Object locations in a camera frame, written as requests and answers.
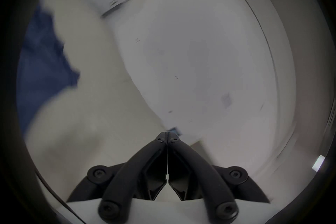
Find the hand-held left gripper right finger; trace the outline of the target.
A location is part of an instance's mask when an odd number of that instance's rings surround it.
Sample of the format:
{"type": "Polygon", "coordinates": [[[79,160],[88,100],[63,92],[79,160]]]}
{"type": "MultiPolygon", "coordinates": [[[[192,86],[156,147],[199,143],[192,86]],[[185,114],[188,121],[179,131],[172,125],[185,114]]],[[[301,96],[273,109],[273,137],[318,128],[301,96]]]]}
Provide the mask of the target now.
{"type": "Polygon", "coordinates": [[[270,204],[245,169],[211,165],[172,132],[167,133],[167,174],[181,201],[203,199],[209,222],[236,220],[236,199],[270,204]]]}

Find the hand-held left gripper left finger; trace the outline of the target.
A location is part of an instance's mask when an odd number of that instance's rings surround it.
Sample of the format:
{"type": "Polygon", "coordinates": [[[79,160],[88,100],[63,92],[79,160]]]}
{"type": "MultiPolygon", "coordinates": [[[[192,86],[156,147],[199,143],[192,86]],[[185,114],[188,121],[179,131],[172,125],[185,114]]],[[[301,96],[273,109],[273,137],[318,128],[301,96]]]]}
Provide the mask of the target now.
{"type": "Polygon", "coordinates": [[[126,222],[133,198],[153,201],[167,184],[167,138],[160,133],[125,163],[90,168],[67,202],[101,198],[104,222],[126,222]]]}

